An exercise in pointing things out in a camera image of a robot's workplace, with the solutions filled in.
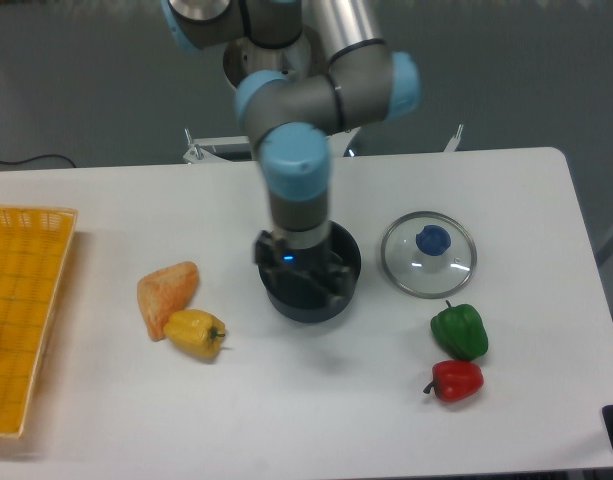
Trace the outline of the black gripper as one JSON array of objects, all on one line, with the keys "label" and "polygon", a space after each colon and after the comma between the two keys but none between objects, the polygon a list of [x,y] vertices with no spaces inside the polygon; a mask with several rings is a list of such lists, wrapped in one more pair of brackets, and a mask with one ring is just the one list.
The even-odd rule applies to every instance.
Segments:
[{"label": "black gripper", "polygon": [[356,285],[356,241],[331,222],[323,240],[307,248],[289,245],[262,230],[254,243],[254,263],[273,295],[328,295],[347,300]]}]

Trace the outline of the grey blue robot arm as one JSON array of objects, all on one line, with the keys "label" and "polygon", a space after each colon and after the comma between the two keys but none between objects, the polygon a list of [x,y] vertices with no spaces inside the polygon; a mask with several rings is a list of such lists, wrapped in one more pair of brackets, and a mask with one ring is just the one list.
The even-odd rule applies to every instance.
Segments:
[{"label": "grey blue robot arm", "polygon": [[308,74],[309,58],[288,70],[246,71],[235,94],[236,117],[265,179],[273,229],[255,245],[255,261],[275,297],[350,297],[354,270],[332,251],[328,214],[332,135],[411,112],[420,99],[412,58],[387,46],[367,1],[312,5],[325,55]]}]

